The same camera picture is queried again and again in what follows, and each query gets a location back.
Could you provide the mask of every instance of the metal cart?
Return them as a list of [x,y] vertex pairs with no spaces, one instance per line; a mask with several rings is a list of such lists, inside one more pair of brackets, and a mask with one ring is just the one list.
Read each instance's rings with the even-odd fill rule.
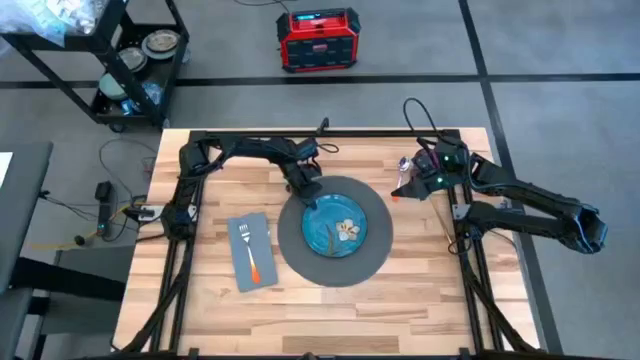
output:
[[[189,32],[174,1],[165,0],[165,2],[171,11],[175,24],[134,24],[126,12],[128,0],[108,0],[102,14],[96,21],[93,32],[88,35],[66,34],[64,48],[33,33],[3,33],[0,35],[96,123],[109,125],[111,130],[115,132],[122,132],[125,126],[129,125],[152,126],[162,129],[170,126],[167,118],[169,101],[189,42]],[[121,26],[122,33],[114,48],[111,45],[111,39],[118,25]],[[147,35],[160,29],[170,29],[180,34],[175,55],[168,60],[149,58],[143,71],[132,73],[118,52],[127,47],[140,46]],[[34,53],[38,50],[92,53],[125,90],[128,97],[140,109],[141,114],[125,115],[120,104],[107,98],[99,89],[96,89],[91,104],[87,104]],[[162,98],[158,105],[153,103],[143,89],[142,83],[145,81],[153,81],[163,88]]]

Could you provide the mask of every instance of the fork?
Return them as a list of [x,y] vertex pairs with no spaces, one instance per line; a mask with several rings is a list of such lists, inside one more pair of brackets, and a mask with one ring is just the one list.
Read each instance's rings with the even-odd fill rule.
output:
[[253,255],[251,254],[251,245],[249,240],[251,239],[251,232],[249,231],[249,225],[240,224],[238,226],[238,230],[240,230],[240,235],[242,236],[242,240],[247,243],[247,250],[249,251],[249,261],[251,262],[251,280],[254,283],[260,283],[260,273],[258,272],[258,268],[256,267],[256,263],[253,261]]

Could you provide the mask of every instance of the wooden tabletop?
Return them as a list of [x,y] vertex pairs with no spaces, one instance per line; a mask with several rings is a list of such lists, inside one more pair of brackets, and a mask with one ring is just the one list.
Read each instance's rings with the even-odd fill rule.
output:
[[[460,129],[472,151],[491,158],[483,128]],[[178,150],[189,130],[165,130],[148,200],[170,200],[178,175]],[[371,279],[351,287],[326,288],[294,272],[280,254],[277,220],[289,197],[280,170],[266,160],[233,158],[207,178],[191,271],[180,353],[190,347],[206,355],[302,354],[456,354],[473,348],[458,259],[447,252],[445,232],[452,233],[446,193],[431,201],[389,195],[397,182],[397,163],[412,156],[413,138],[323,138],[340,147],[321,152],[325,175],[350,176],[369,184],[384,199],[394,222],[389,258]],[[498,198],[475,194],[497,203]],[[237,289],[226,221],[264,212],[279,283],[248,293]],[[446,224],[441,226],[438,214]],[[142,228],[140,236],[162,232],[160,224]],[[514,247],[487,234],[487,262],[498,306],[523,338],[538,346],[527,293]],[[136,246],[127,291],[114,337],[126,345],[156,306],[166,239]],[[491,346],[484,309],[485,344]],[[173,309],[165,319],[161,348],[167,348]]]

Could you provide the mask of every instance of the red power station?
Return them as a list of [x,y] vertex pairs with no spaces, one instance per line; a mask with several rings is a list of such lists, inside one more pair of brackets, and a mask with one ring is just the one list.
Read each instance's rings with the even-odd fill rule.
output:
[[276,23],[284,70],[344,69],[355,64],[361,27],[352,8],[282,14]]

